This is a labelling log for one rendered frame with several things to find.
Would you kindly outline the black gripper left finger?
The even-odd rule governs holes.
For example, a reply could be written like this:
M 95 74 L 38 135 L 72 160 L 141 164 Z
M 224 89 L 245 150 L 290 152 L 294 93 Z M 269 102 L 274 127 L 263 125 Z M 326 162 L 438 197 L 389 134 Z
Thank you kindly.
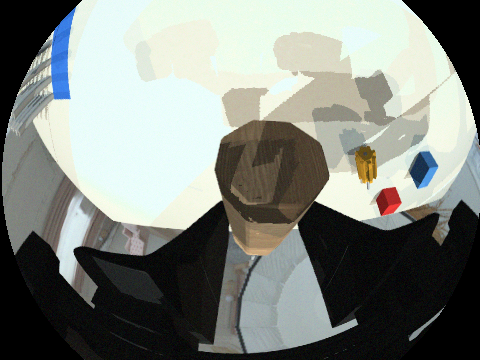
M 97 287 L 165 309 L 200 344 L 215 344 L 229 241 L 224 201 L 151 255 L 73 248 Z

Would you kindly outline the blue tape strip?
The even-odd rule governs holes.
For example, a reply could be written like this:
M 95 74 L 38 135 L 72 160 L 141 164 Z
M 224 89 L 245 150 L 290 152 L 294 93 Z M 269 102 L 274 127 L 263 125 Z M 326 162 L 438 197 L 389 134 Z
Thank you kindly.
M 56 99 L 71 99 L 68 80 L 68 45 L 75 8 L 64 17 L 63 21 L 53 31 L 51 51 L 51 72 L 53 97 Z

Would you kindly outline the blue block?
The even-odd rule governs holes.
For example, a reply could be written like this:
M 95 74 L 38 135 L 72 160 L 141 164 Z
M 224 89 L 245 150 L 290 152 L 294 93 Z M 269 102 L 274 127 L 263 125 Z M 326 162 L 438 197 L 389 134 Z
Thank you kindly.
M 439 168 L 439 165 L 433 159 L 431 152 L 420 152 L 419 156 L 416 157 L 415 164 L 413 164 L 412 171 L 409 172 L 412 180 L 415 181 L 416 188 L 428 187 L 429 181 L 437 172 L 437 168 Z

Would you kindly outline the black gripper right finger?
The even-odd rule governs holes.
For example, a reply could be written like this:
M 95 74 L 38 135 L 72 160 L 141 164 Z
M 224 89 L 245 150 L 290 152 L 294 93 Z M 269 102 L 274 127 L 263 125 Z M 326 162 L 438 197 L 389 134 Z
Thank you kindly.
M 355 312 L 380 288 L 405 253 L 435 232 L 440 213 L 415 223 L 380 229 L 313 201 L 299 228 L 319 283 L 332 328 L 356 319 Z

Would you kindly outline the yellow-handled screwdriver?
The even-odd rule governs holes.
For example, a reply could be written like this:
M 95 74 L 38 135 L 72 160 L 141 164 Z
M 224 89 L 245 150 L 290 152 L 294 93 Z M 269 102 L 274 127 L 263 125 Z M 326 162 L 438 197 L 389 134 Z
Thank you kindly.
M 377 177 L 376 152 L 371 147 L 359 148 L 360 151 L 355 152 L 357 175 L 359 180 L 363 179 L 363 183 L 367 183 L 367 189 L 371 189 L 371 183 Z

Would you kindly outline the red cube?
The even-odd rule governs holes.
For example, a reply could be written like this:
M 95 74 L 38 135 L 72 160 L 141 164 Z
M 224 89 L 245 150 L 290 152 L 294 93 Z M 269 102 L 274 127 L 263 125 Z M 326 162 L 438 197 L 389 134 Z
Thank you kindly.
M 380 216 L 395 212 L 401 204 L 396 187 L 381 189 L 379 196 L 377 196 L 376 203 L 377 207 L 379 207 Z

